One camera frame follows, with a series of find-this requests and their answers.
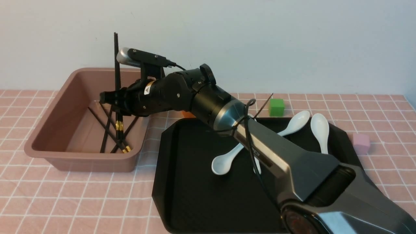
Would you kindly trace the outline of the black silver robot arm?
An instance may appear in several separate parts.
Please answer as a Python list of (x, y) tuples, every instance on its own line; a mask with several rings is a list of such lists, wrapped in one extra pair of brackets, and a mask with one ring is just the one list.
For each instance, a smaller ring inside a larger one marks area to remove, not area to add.
[(128, 116), (188, 111), (233, 136), (277, 179), (274, 205), (291, 234), (414, 234), (414, 218), (376, 188), (363, 169), (307, 151), (248, 115), (246, 104), (216, 84), (208, 65), (104, 91), (100, 102)]

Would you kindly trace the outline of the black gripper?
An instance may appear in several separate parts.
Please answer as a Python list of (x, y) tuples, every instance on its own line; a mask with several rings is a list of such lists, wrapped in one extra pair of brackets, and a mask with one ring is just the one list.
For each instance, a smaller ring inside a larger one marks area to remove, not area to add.
[(123, 116), (148, 116), (168, 110), (190, 112), (197, 93), (204, 86), (216, 85), (216, 79), (211, 68), (203, 64), (196, 69), (171, 73), (148, 84), (149, 88), (143, 86), (126, 88), (125, 92), (101, 92), (99, 101), (110, 104), (114, 112)]

